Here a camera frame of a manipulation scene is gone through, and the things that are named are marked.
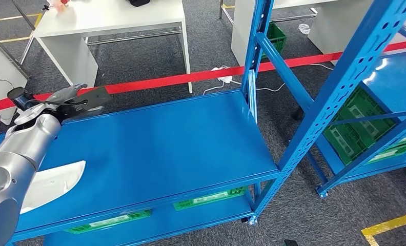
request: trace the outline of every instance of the shelf caster wheel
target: shelf caster wheel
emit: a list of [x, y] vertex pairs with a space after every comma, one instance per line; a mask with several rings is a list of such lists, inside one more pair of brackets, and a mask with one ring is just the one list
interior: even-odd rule
[[298, 107], [294, 112], [291, 113], [291, 117], [294, 120], [302, 120], [304, 118], [304, 110]]
[[327, 193], [327, 192], [325, 192], [325, 193], [320, 193], [320, 192], [318, 191], [319, 188], [321, 188], [321, 186], [318, 186], [318, 187], [315, 188], [315, 191], [318, 193], [319, 197], [320, 197], [320, 198], [326, 198], [326, 197], [328, 196], [328, 193]]
[[252, 217], [248, 218], [248, 224], [250, 224], [250, 225], [257, 224], [257, 217], [252, 216]]

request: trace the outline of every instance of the shelf upright post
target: shelf upright post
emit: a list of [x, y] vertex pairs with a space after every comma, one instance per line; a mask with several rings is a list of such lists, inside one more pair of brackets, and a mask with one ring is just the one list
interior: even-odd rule
[[375, 0], [313, 101], [266, 37], [273, 2], [256, 0], [241, 90], [247, 98], [249, 71], [254, 70], [255, 78], [257, 77], [263, 50], [300, 106], [308, 109], [305, 110], [303, 121], [279, 161], [280, 175], [269, 181], [262, 193], [255, 198], [254, 214], [249, 218], [251, 224], [257, 222], [257, 217], [358, 83], [368, 74], [371, 66], [406, 20], [406, 0]]

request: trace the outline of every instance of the robotic arm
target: robotic arm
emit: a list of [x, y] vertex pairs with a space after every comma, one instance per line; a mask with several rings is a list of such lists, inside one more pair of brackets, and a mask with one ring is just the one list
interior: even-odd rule
[[23, 88], [9, 98], [24, 112], [0, 144], [0, 246], [13, 235], [26, 191], [63, 120], [87, 115], [110, 99], [104, 88], [76, 96], [86, 85], [74, 85], [38, 101]]

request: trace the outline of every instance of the shelf board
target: shelf board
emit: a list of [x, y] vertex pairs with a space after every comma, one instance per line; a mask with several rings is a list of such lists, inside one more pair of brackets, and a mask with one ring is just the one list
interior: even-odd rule
[[406, 111], [406, 52], [381, 57], [360, 85], [388, 113]]
[[22, 214], [16, 238], [279, 174], [239, 90], [71, 121], [63, 125], [40, 169], [81, 160], [86, 167], [79, 183]]
[[[323, 135], [321, 135], [317, 139], [315, 144], [326, 160], [326, 163], [332, 171], [333, 175], [339, 173], [342, 169], [345, 168], [345, 165], [340, 160], [336, 151], [334, 151], [333, 147], [331, 147], [330, 143]], [[348, 182], [351, 180], [356, 180], [359, 178], [368, 177], [378, 173], [387, 172], [403, 167], [406, 167], [406, 153], [358, 167], [343, 181]]]
[[181, 211], [175, 211], [173, 205], [169, 204], [154, 208], [149, 218], [118, 224], [110, 228], [82, 234], [71, 234], [64, 231], [48, 234], [45, 236], [43, 245], [135, 245], [244, 218], [251, 214], [252, 211], [245, 196]]

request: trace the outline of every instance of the white table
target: white table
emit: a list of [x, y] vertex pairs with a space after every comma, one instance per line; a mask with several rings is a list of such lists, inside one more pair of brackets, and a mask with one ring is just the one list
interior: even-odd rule
[[[334, 1], [337, 0], [276, 0], [272, 12], [322, 7]], [[235, 3], [231, 49], [241, 66], [245, 63], [254, 3], [255, 0], [236, 0]]]
[[69, 84], [94, 86], [98, 65], [84, 37], [178, 27], [186, 72], [190, 73], [181, 0], [151, 0], [141, 7], [127, 0], [73, 0], [63, 13], [46, 11], [34, 37]]
[[[0, 79], [5, 79], [8, 82], [0, 81], [0, 100], [7, 97], [7, 92], [9, 92], [13, 87], [25, 87], [27, 79], [25, 78], [23, 71], [17, 69], [17, 67], [12, 64], [9, 58], [0, 51]], [[11, 119], [14, 116], [16, 107], [11, 107], [9, 109], [0, 110], [1, 121], [9, 125]]]
[[[355, 30], [363, 20], [364, 15], [373, 0], [344, 0], [326, 4], [319, 10], [310, 30], [309, 39], [323, 53], [339, 52], [345, 49]], [[390, 44], [406, 41], [401, 34], [396, 33]], [[406, 49], [390, 53], [404, 52]]]

